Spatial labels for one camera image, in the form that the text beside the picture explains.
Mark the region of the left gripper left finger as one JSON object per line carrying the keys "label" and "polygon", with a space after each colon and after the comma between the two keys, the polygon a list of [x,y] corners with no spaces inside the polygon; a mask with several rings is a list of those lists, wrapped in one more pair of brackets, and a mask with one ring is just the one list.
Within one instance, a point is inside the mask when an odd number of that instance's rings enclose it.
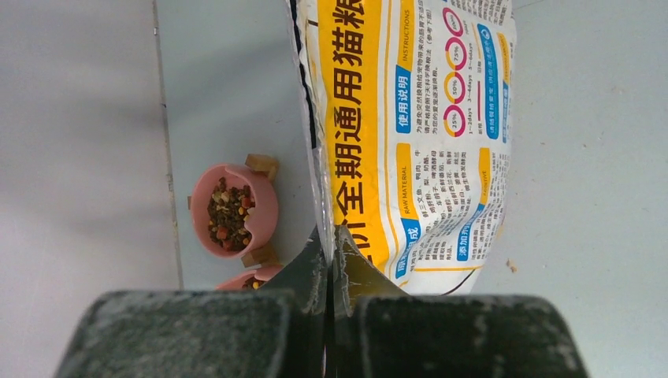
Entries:
{"label": "left gripper left finger", "polygon": [[317,232],[252,290],[112,291],[81,317],[58,377],[321,377],[328,263]]}

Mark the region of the cat food bag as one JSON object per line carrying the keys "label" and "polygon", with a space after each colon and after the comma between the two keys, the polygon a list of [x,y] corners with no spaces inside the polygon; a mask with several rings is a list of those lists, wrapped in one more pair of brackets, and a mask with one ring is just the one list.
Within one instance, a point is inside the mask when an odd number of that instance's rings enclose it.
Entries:
{"label": "cat food bag", "polygon": [[325,236],[411,295],[466,295],[506,212],[509,1],[291,1]]}

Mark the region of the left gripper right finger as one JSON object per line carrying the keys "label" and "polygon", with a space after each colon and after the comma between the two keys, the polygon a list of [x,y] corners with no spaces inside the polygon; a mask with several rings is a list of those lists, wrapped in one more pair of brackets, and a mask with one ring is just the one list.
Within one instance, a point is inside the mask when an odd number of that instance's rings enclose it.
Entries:
{"label": "left gripper right finger", "polygon": [[344,226],[328,282],[330,377],[586,377],[562,314],[528,295],[408,295]]}

